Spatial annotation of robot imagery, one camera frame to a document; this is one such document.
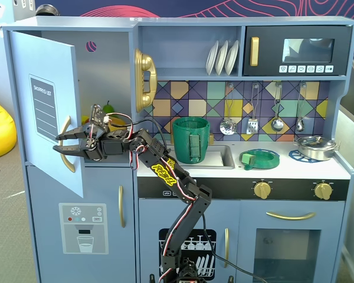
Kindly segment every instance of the white plate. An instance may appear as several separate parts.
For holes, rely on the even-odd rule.
[[[235,41],[234,45],[231,47],[227,54],[227,59],[225,60],[225,72],[230,75],[237,57],[238,51],[238,40]]]
[[[227,49],[228,49],[228,40],[224,42],[224,45],[222,46],[222,48],[220,48],[218,53],[217,63],[215,65],[215,69],[218,75],[220,75],[220,73],[222,72],[224,62],[225,62],[225,56],[227,54]]]
[[[219,41],[216,41],[214,46],[211,48],[210,53],[208,54],[206,62],[206,71],[208,75],[211,74],[212,68],[214,67],[215,57],[217,56],[218,52],[218,45]]]

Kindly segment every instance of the green mug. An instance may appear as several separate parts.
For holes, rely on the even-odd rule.
[[[199,117],[183,117],[172,126],[177,159],[187,164],[202,162],[208,147],[210,122]]]

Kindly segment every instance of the water dispenser panel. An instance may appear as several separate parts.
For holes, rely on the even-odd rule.
[[[59,203],[65,254],[108,254],[104,203]]]

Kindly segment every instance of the toy fruit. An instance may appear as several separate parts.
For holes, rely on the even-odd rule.
[[[114,107],[109,104],[109,100],[107,101],[107,104],[102,108],[104,112],[107,113],[112,113],[114,112]]]
[[[83,115],[83,116],[81,117],[81,124],[84,125],[84,124],[86,124],[86,123],[88,123],[88,122],[89,122],[89,117]]]
[[[126,123],[122,120],[122,119],[118,119],[118,118],[111,118],[112,120],[112,123],[113,124],[116,124],[116,125],[125,125]],[[115,131],[115,130],[125,130],[126,127],[115,127],[115,126],[112,126],[110,123],[109,123],[109,129],[110,131]]]

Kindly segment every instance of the gold telephone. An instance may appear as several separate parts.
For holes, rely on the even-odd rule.
[[[149,92],[144,91],[144,72],[149,71]],[[135,50],[135,86],[136,86],[136,111],[150,106],[156,95],[158,75],[155,63],[149,55]]]

